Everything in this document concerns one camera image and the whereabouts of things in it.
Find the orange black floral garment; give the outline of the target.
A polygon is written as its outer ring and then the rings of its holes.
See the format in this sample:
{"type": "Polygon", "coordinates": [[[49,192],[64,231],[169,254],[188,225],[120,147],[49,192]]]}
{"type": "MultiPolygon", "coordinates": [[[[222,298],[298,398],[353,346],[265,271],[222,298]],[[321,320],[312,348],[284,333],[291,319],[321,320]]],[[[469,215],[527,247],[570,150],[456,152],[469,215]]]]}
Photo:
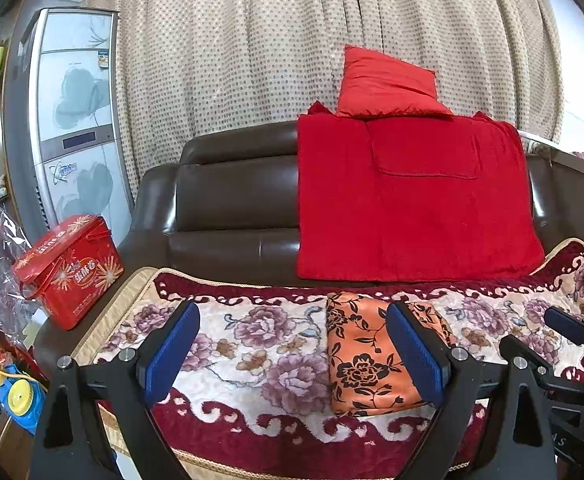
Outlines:
{"type": "Polygon", "coordinates": [[[423,404],[386,329],[387,301],[354,292],[327,297],[331,408],[348,416],[384,415],[423,404]]]}

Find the blue yellow toy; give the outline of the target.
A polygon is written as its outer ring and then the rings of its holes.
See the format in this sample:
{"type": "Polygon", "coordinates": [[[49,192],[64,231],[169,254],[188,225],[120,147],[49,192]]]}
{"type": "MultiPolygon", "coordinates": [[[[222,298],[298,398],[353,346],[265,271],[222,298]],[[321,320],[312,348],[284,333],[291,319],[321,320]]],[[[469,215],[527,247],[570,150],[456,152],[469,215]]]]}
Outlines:
{"type": "Polygon", "coordinates": [[[46,389],[41,382],[22,372],[9,356],[0,353],[0,405],[32,436],[37,432],[45,397],[46,389]]]}

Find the red gift box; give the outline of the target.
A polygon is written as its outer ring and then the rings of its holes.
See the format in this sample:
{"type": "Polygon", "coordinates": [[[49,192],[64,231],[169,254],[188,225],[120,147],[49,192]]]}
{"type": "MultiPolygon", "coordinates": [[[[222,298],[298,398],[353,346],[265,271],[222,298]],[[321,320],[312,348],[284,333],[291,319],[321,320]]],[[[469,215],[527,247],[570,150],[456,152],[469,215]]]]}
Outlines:
{"type": "Polygon", "coordinates": [[[124,273],[105,220],[75,214],[12,265],[19,290],[39,300],[62,330],[72,330],[124,273]]]}

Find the floral plush sofa cover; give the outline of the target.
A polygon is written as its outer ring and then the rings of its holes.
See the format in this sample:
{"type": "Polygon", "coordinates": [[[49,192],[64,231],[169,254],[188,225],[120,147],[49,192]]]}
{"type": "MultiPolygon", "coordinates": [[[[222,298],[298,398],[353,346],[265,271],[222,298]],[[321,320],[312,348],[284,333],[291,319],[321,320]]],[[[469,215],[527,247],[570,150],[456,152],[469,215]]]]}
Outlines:
{"type": "Polygon", "coordinates": [[[413,304],[423,320],[481,361],[513,335],[562,377],[584,382],[584,349],[550,330],[550,307],[584,320],[584,243],[559,244],[531,274],[502,281],[316,288],[258,287],[142,270],[72,354],[80,364],[138,348],[177,305],[200,329],[153,416],[195,479],[386,479],[398,474],[433,408],[372,416],[331,408],[327,318],[332,292],[413,304]]]}

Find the clear plastic bag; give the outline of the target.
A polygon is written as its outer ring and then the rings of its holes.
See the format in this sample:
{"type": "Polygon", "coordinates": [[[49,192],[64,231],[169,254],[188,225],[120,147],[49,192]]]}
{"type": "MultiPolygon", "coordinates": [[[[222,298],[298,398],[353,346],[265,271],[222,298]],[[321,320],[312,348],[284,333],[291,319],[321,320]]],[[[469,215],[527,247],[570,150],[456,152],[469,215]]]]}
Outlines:
{"type": "Polygon", "coordinates": [[[39,301],[22,296],[12,265],[30,248],[20,226],[0,205],[0,333],[14,346],[28,350],[34,343],[44,311],[39,301]]]}

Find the red knit blanket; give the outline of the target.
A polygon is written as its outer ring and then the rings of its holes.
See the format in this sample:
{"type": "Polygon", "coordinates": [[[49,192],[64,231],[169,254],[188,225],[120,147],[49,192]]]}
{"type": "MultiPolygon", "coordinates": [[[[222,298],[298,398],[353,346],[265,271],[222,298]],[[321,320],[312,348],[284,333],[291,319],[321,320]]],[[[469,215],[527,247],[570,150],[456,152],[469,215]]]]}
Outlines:
{"type": "Polygon", "coordinates": [[[301,278],[442,282],[516,278],[544,250],[518,130],[471,117],[297,123],[301,278]]]}

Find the red pillow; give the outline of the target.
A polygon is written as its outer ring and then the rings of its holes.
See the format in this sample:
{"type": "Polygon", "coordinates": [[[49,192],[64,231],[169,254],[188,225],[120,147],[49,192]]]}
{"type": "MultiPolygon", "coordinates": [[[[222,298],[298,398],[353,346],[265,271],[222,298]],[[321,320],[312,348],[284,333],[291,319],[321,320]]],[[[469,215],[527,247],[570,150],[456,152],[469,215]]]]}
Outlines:
{"type": "Polygon", "coordinates": [[[433,70],[379,51],[344,48],[344,73],[337,100],[339,117],[452,116],[438,101],[433,70]]]}

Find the beige dotted curtain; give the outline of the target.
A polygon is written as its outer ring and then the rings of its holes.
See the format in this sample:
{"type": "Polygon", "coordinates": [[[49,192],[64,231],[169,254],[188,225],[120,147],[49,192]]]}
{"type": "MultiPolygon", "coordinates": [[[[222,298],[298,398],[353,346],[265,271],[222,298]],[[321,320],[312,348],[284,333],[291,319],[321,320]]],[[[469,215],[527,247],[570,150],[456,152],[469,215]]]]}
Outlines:
{"type": "Polygon", "coordinates": [[[84,0],[118,14],[124,168],[174,162],[203,134],[335,107],[352,44],[433,70],[455,113],[558,140],[560,44],[549,0],[84,0]]]}

